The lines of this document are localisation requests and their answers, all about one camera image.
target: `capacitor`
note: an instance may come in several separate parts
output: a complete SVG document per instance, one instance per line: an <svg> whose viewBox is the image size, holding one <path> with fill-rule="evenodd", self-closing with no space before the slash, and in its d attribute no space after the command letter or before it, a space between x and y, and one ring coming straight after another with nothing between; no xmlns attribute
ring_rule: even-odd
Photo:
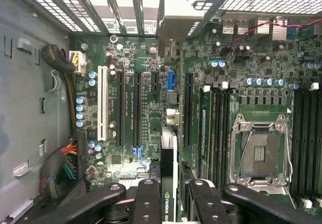
<svg viewBox="0 0 322 224"><path fill-rule="evenodd" d="M85 105L78 104L78 105L76 106L76 111L77 111L77 112L84 112L84 111L85 111Z"/></svg>
<svg viewBox="0 0 322 224"><path fill-rule="evenodd" d="M122 44L117 44L116 45L116 50L117 51L122 51L123 50L123 45Z"/></svg>
<svg viewBox="0 0 322 224"><path fill-rule="evenodd" d="M268 61L271 61L271 58L268 55L266 55L266 56L261 58L261 63L265 63L265 62L268 62Z"/></svg>
<svg viewBox="0 0 322 224"><path fill-rule="evenodd" d="M89 86L90 87L94 87L96 85L96 80L94 80L94 79L90 79L89 80Z"/></svg>
<svg viewBox="0 0 322 224"><path fill-rule="evenodd" d="M275 85L276 85L277 87L282 87L282 86L284 86L284 80L283 80L283 79L275 80Z"/></svg>
<svg viewBox="0 0 322 224"><path fill-rule="evenodd" d="M96 145L96 142L94 140L90 140L88 143L89 148L94 148Z"/></svg>
<svg viewBox="0 0 322 224"><path fill-rule="evenodd" d="M218 66L218 61L216 59L209 62L211 68L216 68Z"/></svg>
<svg viewBox="0 0 322 224"><path fill-rule="evenodd" d="M109 59L111 59L113 57L113 54L109 51L105 51L105 56Z"/></svg>
<svg viewBox="0 0 322 224"><path fill-rule="evenodd" d="M116 71L115 70L111 70L110 71L110 75L111 75L111 78L112 79L115 79L116 78Z"/></svg>
<svg viewBox="0 0 322 224"><path fill-rule="evenodd" d="M273 85L273 79L266 79L266 80L264 80L264 85L266 87L271 87Z"/></svg>
<svg viewBox="0 0 322 224"><path fill-rule="evenodd" d="M321 63L316 61L314 62L314 69L320 69L321 68Z"/></svg>
<svg viewBox="0 0 322 224"><path fill-rule="evenodd" d="M303 63L302 67L304 69L313 69L314 68L314 62L310 61L310 62Z"/></svg>
<svg viewBox="0 0 322 224"><path fill-rule="evenodd" d="M222 60L220 60L220 61L219 61L219 63L218 63L218 66L219 66L220 68L224 68L224 67L226 66L226 61L224 61L223 59L222 59Z"/></svg>
<svg viewBox="0 0 322 224"><path fill-rule="evenodd" d="M281 51L284 50L284 45L283 44L278 44L273 48L273 51L277 52L277 51Z"/></svg>
<svg viewBox="0 0 322 224"><path fill-rule="evenodd" d="M116 121L111 121L110 122L110 128L116 127Z"/></svg>
<svg viewBox="0 0 322 224"><path fill-rule="evenodd" d="M83 114L83 112L77 112L77 113L76 113L76 118L77 118L78 120L82 120L82 119L84 118L84 114Z"/></svg>
<svg viewBox="0 0 322 224"><path fill-rule="evenodd" d="M100 144L98 143L97 145L95 145L94 150L95 150L96 152L101 151L101 150L102 150L102 145L100 145Z"/></svg>
<svg viewBox="0 0 322 224"><path fill-rule="evenodd" d="M289 84L288 88L291 90L297 90L300 88L300 85L298 83L294 83L294 84Z"/></svg>
<svg viewBox="0 0 322 224"><path fill-rule="evenodd" d="M251 86L253 84L253 79L252 78L247 78L244 80L244 84L246 86Z"/></svg>
<svg viewBox="0 0 322 224"><path fill-rule="evenodd" d="M95 154L95 159L100 160L103 157L101 153Z"/></svg>
<svg viewBox="0 0 322 224"><path fill-rule="evenodd" d="M85 121L84 120L77 120L76 121L76 126L77 127L83 127L85 125Z"/></svg>
<svg viewBox="0 0 322 224"><path fill-rule="evenodd" d="M87 150L88 155L92 155L93 153L95 153L95 150L93 148L90 148L89 150Z"/></svg>
<svg viewBox="0 0 322 224"><path fill-rule="evenodd" d="M85 97L80 96L80 97L76 98L76 103L77 104L83 104L85 102L85 100L86 100Z"/></svg>
<svg viewBox="0 0 322 224"><path fill-rule="evenodd" d="M115 65L111 64L110 65L110 70L114 70L115 69Z"/></svg>
<svg viewBox="0 0 322 224"><path fill-rule="evenodd" d="M89 78L91 78L91 79L96 79L96 78L97 78L97 73L96 73L95 71L91 71L91 72L89 73Z"/></svg>
<svg viewBox="0 0 322 224"><path fill-rule="evenodd" d="M263 80L261 78L257 78L254 80L254 85L255 86L261 86L263 83Z"/></svg>

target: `black connector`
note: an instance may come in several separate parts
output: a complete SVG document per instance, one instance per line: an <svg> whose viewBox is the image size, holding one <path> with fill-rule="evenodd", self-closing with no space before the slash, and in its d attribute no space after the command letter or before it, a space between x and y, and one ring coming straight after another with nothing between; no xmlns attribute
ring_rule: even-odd
<svg viewBox="0 0 322 224"><path fill-rule="evenodd" d="M185 107L184 107L184 143L185 147L191 146L192 113L193 113L193 73L185 77Z"/></svg>
<svg viewBox="0 0 322 224"><path fill-rule="evenodd" d="M134 95L133 95L133 145L141 146L142 129L142 73L134 73Z"/></svg>
<svg viewBox="0 0 322 224"><path fill-rule="evenodd" d="M116 72L117 88L116 100L119 105L119 114L117 115L116 125L116 146L124 146L125 144L125 73L122 71Z"/></svg>
<svg viewBox="0 0 322 224"><path fill-rule="evenodd" d="M151 93L152 94L159 94L160 93L159 87L159 73L158 72L151 72Z"/></svg>

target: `screw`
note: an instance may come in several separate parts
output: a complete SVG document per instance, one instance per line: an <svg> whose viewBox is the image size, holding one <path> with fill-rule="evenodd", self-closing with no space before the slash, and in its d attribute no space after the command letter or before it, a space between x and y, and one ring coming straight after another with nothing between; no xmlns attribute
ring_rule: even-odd
<svg viewBox="0 0 322 224"><path fill-rule="evenodd" d="M111 190L119 190L120 187L118 185L112 185L110 189Z"/></svg>
<svg viewBox="0 0 322 224"><path fill-rule="evenodd" d="M195 180L196 185L203 185L201 180Z"/></svg>
<svg viewBox="0 0 322 224"><path fill-rule="evenodd" d="M238 188L236 186L230 186L229 189L232 191L238 191Z"/></svg>
<svg viewBox="0 0 322 224"><path fill-rule="evenodd" d="M81 44L81 46L80 46L80 47L82 48L82 50L87 50L87 49L89 48L89 45L88 45L88 44L83 43L83 44Z"/></svg>
<svg viewBox="0 0 322 224"><path fill-rule="evenodd" d="M151 185L151 184L153 184L153 182L152 182L151 180L146 180L144 183L145 183L146 185Z"/></svg>

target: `chip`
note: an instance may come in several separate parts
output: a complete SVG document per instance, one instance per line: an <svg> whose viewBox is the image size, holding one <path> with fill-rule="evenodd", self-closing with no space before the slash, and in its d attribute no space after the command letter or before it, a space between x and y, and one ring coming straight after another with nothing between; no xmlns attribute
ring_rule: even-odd
<svg viewBox="0 0 322 224"><path fill-rule="evenodd" d="M111 156L111 164L112 165L120 165L120 164L122 164L121 155L112 155Z"/></svg>

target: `yellow wire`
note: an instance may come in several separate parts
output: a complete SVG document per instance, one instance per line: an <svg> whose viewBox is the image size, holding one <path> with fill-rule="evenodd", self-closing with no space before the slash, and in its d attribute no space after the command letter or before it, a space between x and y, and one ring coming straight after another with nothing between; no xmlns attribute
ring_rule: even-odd
<svg viewBox="0 0 322 224"><path fill-rule="evenodd" d="M77 155L77 153L76 153L75 151L68 151L68 152L66 152L66 153L65 153L65 155L66 155L66 154Z"/></svg>

